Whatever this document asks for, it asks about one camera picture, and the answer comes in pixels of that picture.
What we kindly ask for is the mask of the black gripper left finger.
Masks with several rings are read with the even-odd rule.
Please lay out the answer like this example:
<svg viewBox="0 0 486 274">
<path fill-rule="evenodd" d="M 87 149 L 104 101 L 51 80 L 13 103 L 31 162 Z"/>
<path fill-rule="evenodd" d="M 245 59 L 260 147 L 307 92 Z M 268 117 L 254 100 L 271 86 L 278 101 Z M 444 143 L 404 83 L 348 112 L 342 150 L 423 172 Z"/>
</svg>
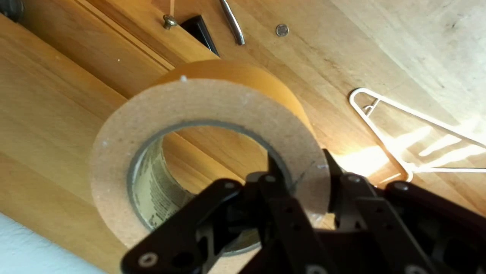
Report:
<svg viewBox="0 0 486 274">
<path fill-rule="evenodd" d="M 122 258 L 124 274 L 207 274 L 244 232 L 254 231 L 262 249 L 240 274 L 330 274 L 316 229 L 271 161 L 247 182 L 212 182 Z"/>
</svg>

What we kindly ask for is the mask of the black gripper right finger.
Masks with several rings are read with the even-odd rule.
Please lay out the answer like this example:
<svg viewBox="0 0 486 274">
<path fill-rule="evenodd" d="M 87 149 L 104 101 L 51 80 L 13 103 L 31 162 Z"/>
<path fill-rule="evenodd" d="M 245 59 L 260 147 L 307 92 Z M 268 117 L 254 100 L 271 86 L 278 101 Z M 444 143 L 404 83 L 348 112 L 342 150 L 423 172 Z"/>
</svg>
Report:
<svg viewBox="0 0 486 274">
<path fill-rule="evenodd" d="M 329 149 L 329 210 L 362 263 L 377 274 L 486 274 L 486 219 L 403 179 L 376 187 L 345 172 Z"/>
</svg>

